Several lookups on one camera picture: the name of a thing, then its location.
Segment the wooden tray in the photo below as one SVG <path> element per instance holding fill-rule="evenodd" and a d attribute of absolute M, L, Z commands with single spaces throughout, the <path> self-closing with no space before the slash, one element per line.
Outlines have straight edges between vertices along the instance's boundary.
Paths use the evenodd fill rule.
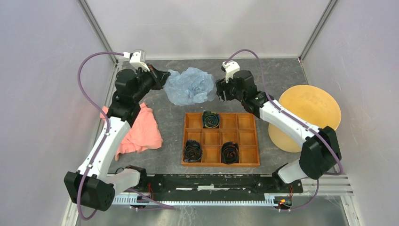
<path fill-rule="evenodd" d="M 249 113 L 219 113 L 219 129 L 203 129 L 202 113 L 186 113 L 184 118 L 183 151 L 187 140 L 196 140 L 202 146 L 201 162 L 184 162 L 183 166 L 258 167 L 259 147 L 255 119 Z M 228 141 L 239 145 L 239 162 L 224 164 L 220 149 Z"/>

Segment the pink cloth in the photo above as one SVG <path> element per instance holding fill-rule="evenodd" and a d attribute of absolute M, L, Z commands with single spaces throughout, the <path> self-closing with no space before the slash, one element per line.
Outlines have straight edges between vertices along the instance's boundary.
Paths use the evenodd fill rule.
<path fill-rule="evenodd" d="M 158 124 L 155 121 L 152 109 L 148 108 L 145 103 L 140 104 L 141 110 L 138 114 L 133 127 L 123 138 L 120 146 L 115 154 L 115 160 L 119 159 L 119 154 L 129 152 L 142 152 L 147 149 L 158 149 L 162 146 L 162 137 L 158 130 Z M 108 112 L 107 107 L 103 107 L 105 113 Z"/>

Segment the yellow disc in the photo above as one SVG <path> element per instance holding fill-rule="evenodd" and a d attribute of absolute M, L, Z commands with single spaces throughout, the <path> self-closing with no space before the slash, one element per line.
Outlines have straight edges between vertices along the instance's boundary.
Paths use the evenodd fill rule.
<path fill-rule="evenodd" d="M 338 103 L 326 91 L 315 86 L 299 85 L 287 89 L 279 103 L 298 117 L 320 128 L 337 129 L 341 122 Z M 286 152 L 300 152 L 302 147 L 272 124 L 269 124 L 272 142 Z"/>

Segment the coiled black wire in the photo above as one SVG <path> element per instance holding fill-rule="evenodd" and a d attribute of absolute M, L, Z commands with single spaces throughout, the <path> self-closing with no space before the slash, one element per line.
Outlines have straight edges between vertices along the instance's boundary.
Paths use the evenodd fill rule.
<path fill-rule="evenodd" d="M 220 150 L 222 163 L 233 164 L 239 162 L 239 147 L 237 143 L 226 142 Z"/>
<path fill-rule="evenodd" d="M 204 128 L 219 128 L 220 116 L 218 113 L 205 111 L 202 114 L 202 124 Z"/>
<path fill-rule="evenodd" d="M 195 140 L 187 140 L 183 154 L 184 162 L 201 162 L 202 147 Z"/>

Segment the crumpled plastic bag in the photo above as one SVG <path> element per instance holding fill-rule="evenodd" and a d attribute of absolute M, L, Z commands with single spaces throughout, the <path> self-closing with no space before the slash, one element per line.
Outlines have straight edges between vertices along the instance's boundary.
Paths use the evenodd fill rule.
<path fill-rule="evenodd" d="M 173 104 L 185 106 L 215 99 L 216 85 L 213 75 L 194 67 L 187 68 L 181 74 L 173 70 L 168 71 L 170 76 L 164 90 Z"/>

